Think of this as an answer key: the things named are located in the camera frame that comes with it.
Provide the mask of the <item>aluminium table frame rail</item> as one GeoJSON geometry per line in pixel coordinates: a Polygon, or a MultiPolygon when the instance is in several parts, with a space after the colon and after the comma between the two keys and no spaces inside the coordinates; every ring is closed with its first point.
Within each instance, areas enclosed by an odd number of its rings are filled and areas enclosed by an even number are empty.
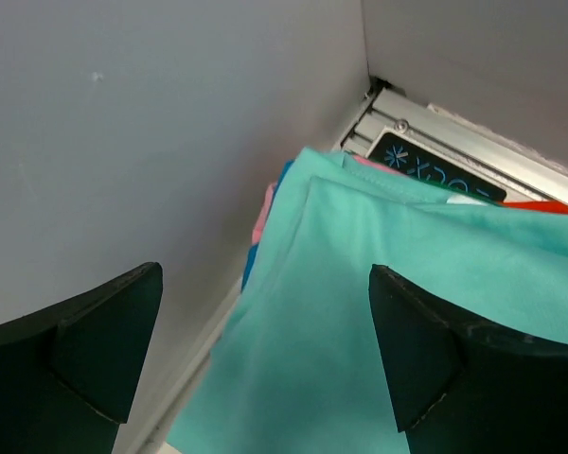
{"type": "MultiPolygon", "coordinates": [[[[422,106],[391,89],[368,95],[343,137],[325,156],[338,166],[350,161],[365,172],[370,168],[365,159],[387,133],[503,188],[514,201],[552,200],[568,206],[567,168],[434,104],[422,106]]],[[[169,367],[170,383],[141,441],[131,447],[132,453],[173,452],[165,442],[172,421],[207,368],[210,351],[234,312],[240,292],[241,281],[236,280],[192,342],[190,352],[176,355],[177,364],[169,367]]]]}

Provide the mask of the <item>teal t shirt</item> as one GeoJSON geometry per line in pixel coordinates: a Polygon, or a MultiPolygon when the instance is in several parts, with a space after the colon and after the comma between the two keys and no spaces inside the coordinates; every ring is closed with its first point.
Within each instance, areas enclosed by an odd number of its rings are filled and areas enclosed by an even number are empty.
{"type": "Polygon", "coordinates": [[[303,150],[251,275],[167,441],[183,453],[404,453],[368,286],[385,265],[495,322],[568,343],[568,216],[303,150]]]}

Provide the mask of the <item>red folded t shirt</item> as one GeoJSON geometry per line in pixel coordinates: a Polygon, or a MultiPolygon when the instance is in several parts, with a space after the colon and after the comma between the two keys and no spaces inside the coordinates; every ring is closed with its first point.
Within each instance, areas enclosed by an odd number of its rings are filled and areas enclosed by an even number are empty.
{"type": "Polygon", "coordinates": [[[505,201],[501,205],[505,208],[568,215],[568,205],[560,201],[505,201]]]}

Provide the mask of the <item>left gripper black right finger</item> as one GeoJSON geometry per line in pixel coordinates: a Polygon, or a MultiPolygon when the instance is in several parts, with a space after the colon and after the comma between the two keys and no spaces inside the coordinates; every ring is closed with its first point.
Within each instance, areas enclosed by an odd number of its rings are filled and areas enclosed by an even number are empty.
{"type": "Polygon", "coordinates": [[[568,453],[568,344],[506,327],[383,265],[369,303],[414,453],[568,453]]]}

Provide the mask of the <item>pink folded t shirt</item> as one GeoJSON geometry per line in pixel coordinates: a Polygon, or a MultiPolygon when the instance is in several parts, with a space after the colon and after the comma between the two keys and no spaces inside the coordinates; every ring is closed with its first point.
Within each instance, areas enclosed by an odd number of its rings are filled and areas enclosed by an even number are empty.
{"type": "MultiPolygon", "coordinates": [[[[358,154],[350,153],[350,156],[356,162],[361,164],[362,166],[370,166],[370,167],[376,168],[378,170],[381,170],[381,171],[389,173],[389,174],[399,175],[398,171],[391,169],[388,166],[369,161],[368,159],[361,157],[358,154]]],[[[271,207],[272,207],[273,202],[274,202],[275,193],[276,193],[277,189],[279,188],[279,185],[281,184],[281,182],[285,178],[286,173],[288,172],[289,168],[291,167],[291,165],[293,163],[294,163],[294,160],[290,160],[290,161],[286,162],[285,165],[282,167],[282,170],[280,172],[278,179],[275,182],[270,183],[267,186],[265,196],[264,196],[264,202],[261,206],[259,215],[257,217],[257,221],[255,222],[255,226],[254,226],[252,234],[251,234],[251,245],[252,246],[257,245],[260,242],[260,238],[262,236],[267,218],[269,216],[269,212],[270,212],[271,207]]]]}

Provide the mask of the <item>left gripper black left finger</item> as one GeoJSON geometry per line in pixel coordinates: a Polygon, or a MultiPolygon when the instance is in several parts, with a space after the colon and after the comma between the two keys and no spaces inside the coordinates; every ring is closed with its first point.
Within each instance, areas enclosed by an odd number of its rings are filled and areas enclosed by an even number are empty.
{"type": "Polygon", "coordinates": [[[162,294],[162,267],[148,262],[0,324],[0,453],[111,452],[162,294]]]}

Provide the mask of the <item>blue folded t shirt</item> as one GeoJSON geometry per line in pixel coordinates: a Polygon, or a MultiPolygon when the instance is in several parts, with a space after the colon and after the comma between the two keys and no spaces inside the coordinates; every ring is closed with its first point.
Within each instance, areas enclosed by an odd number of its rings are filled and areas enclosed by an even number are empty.
{"type": "Polygon", "coordinates": [[[257,256],[257,250],[258,250],[258,246],[259,243],[255,246],[250,246],[248,254],[247,254],[247,259],[246,259],[246,264],[244,267],[244,271],[242,274],[242,281],[241,281],[241,288],[245,288],[248,279],[251,275],[252,272],[252,268],[254,267],[255,264],[255,260],[256,260],[256,256],[257,256]]]}

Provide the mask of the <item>black label with logo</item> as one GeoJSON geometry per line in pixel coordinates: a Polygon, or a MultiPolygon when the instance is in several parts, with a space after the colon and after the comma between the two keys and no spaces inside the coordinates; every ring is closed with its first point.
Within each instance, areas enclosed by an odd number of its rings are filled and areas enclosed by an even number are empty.
{"type": "Polygon", "coordinates": [[[443,183],[484,199],[503,202],[507,193],[501,187],[440,158],[393,132],[385,133],[369,152],[368,159],[423,182],[443,183]]]}

